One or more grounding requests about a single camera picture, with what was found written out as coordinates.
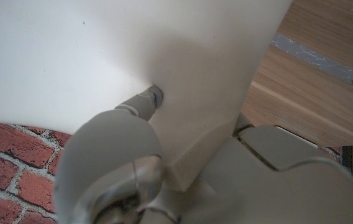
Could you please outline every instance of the gray tape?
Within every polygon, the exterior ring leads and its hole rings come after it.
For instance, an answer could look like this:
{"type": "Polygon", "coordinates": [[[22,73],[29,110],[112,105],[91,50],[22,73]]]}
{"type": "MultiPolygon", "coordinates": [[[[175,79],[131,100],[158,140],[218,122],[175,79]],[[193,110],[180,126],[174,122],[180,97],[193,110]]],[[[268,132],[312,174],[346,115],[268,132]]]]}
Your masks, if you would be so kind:
{"type": "Polygon", "coordinates": [[[301,45],[294,40],[291,40],[283,35],[276,34],[273,37],[272,45],[278,49],[289,53],[311,65],[314,65],[321,70],[334,75],[337,78],[344,80],[349,84],[353,84],[353,69],[342,65],[325,55],[318,53],[312,49],[301,45]]]}

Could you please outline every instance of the white plastic part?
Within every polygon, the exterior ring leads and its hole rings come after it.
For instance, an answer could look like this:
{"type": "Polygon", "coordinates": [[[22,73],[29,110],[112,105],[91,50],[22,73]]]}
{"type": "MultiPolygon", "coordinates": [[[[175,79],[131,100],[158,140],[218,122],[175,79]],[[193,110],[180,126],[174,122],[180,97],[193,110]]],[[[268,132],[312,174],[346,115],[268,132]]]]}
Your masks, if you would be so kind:
{"type": "Polygon", "coordinates": [[[353,178],[333,161],[274,171],[231,138],[199,179],[215,193],[198,194],[181,224],[353,223],[353,178]]]}
{"type": "Polygon", "coordinates": [[[152,84],[167,183],[232,134],[291,0],[0,1],[0,122],[73,134],[152,84]]]}

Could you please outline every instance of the curved plastic piece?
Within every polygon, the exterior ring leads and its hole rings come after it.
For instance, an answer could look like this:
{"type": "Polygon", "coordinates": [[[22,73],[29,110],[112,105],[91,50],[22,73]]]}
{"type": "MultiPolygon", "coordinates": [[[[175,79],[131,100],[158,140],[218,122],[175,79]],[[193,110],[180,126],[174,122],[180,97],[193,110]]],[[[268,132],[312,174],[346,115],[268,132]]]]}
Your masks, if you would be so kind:
{"type": "Polygon", "coordinates": [[[185,190],[228,138],[291,0],[0,1],[0,122],[73,134],[157,85],[150,120],[185,190]]]}
{"type": "Polygon", "coordinates": [[[187,204],[181,224],[353,223],[353,178],[335,162],[274,171],[232,138],[199,180],[215,194],[187,204]]]}
{"type": "MultiPolygon", "coordinates": [[[[153,128],[145,120],[123,110],[112,110],[103,112],[88,121],[67,142],[57,167],[54,196],[59,222],[70,223],[68,218],[77,202],[100,178],[138,158],[151,155],[161,155],[160,143],[153,128]]],[[[142,166],[143,164],[136,164],[136,168],[142,166]]],[[[125,173],[124,180],[128,180],[129,177],[135,180],[143,175],[138,174],[142,169],[134,171],[133,165],[131,165],[131,170],[133,172],[125,173]]],[[[114,180],[123,180],[123,178],[115,177],[109,180],[109,188],[114,187],[111,185],[114,180]]],[[[144,179],[140,182],[141,184],[147,183],[144,179]]],[[[104,190],[102,187],[106,184],[98,186],[102,191],[104,190]]],[[[125,186],[130,186],[130,189],[136,187],[135,184],[125,186]]],[[[123,190],[131,192],[127,187],[118,190],[121,190],[120,194],[123,190]]],[[[143,195],[144,198],[150,198],[144,192],[143,195]]]]}

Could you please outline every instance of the wood grain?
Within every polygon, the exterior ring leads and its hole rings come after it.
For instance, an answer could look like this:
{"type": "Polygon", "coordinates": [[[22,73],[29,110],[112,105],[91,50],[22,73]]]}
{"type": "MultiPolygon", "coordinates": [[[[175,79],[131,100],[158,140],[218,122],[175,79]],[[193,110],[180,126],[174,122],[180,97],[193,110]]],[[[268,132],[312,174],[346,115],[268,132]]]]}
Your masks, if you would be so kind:
{"type": "Polygon", "coordinates": [[[353,0],[295,0],[278,32],[353,68],[353,0]]]}
{"type": "Polygon", "coordinates": [[[320,146],[353,145],[353,85],[275,47],[262,60],[243,113],[320,146]]]}

